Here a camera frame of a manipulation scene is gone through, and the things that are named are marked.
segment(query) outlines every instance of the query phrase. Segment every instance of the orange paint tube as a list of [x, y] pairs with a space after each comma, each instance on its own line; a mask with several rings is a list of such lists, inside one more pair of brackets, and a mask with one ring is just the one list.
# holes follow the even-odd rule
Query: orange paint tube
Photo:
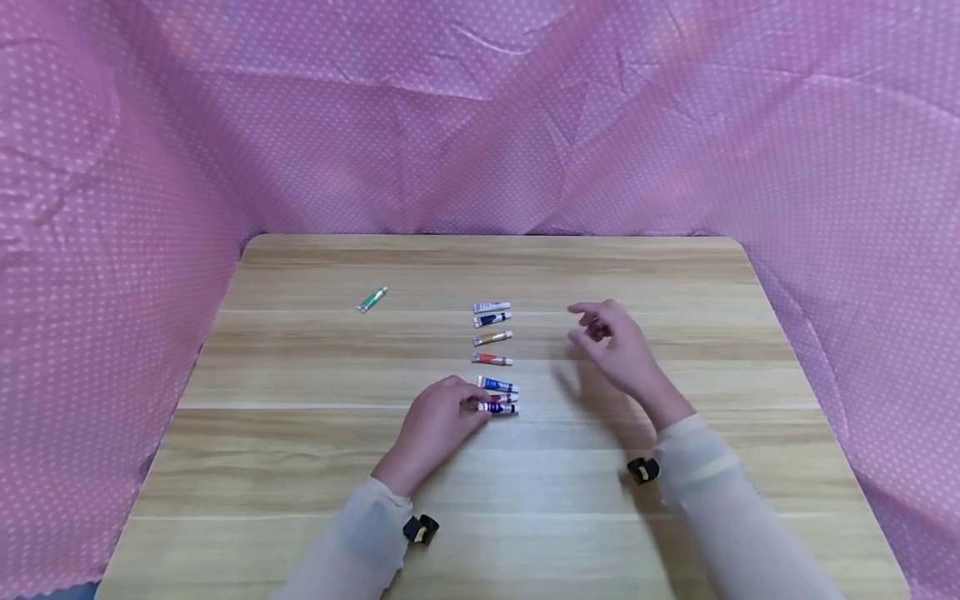
[[514, 359], [507, 358], [506, 356], [497, 356], [496, 354], [475, 352], [471, 362], [483, 363], [484, 365], [500, 365], [501, 367], [511, 367], [514, 364]]

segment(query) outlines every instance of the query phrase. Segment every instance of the right hand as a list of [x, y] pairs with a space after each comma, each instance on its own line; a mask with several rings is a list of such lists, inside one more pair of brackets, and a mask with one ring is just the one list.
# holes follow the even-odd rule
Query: right hand
[[583, 315], [582, 328], [570, 331], [570, 341], [600, 367], [618, 390], [642, 400], [666, 381], [643, 331], [619, 302], [578, 302], [566, 310]]

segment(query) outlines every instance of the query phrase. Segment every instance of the blue paint tube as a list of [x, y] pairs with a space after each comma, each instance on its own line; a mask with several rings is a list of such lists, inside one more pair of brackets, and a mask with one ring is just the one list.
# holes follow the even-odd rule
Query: blue paint tube
[[505, 313], [494, 313], [492, 315], [484, 315], [483, 317], [474, 317], [473, 318], [473, 327], [482, 327], [484, 325], [489, 325], [493, 323], [500, 323], [501, 321], [506, 321], [514, 316], [512, 312]]
[[496, 379], [490, 379], [489, 377], [484, 377], [483, 375], [477, 377], [477, 386], [483, 388], [484, 390], [494, 390], [495, 392], [506, 392], [508, 394], [517, 394], [520, 391], [520, 388], [513, 383], [497, 381]]

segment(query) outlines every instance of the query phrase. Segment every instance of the wooden table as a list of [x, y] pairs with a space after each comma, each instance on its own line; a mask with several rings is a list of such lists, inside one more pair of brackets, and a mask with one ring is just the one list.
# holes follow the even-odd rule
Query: wooden table
[[[389, 294], [361, 315], [380, 285]], [[392, 600], [712, 597], [655, 487], [623, 476], [649, 453], [648, 422], [566, 340], [564, 307], [605, 298], [643, 324], [849, 599], [907, 597], [733, 240], [262, 235], [98, 600], [268, 598], [390, 447], [411, 399], [451, 373], [515, 382], [522, 413], [492, 421], [420, 490], [418, 514], [442, 528], [407, 553]], [[515, 338], [484, 347], [513, 367], [469, 362], [481, 300], [514, 304]]]

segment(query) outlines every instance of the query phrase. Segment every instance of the hand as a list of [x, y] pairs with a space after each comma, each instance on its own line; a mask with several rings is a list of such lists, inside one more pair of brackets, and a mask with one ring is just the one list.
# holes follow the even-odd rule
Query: hand
[[420, 392], [407, 412], [394, 447], [372, 476], [399, 496], [411, 495], [492, 413], [469, 410], [467, 400], [489, 402], [490, 395], [456, 375]]
[[658, 431], [696, 412], [663, 373], [640, 326], [618, 302], [579, 302], [566, 309], [583, 315], [583, 329], [570, 331], [570, 341], [614, 387], [640, 403]]

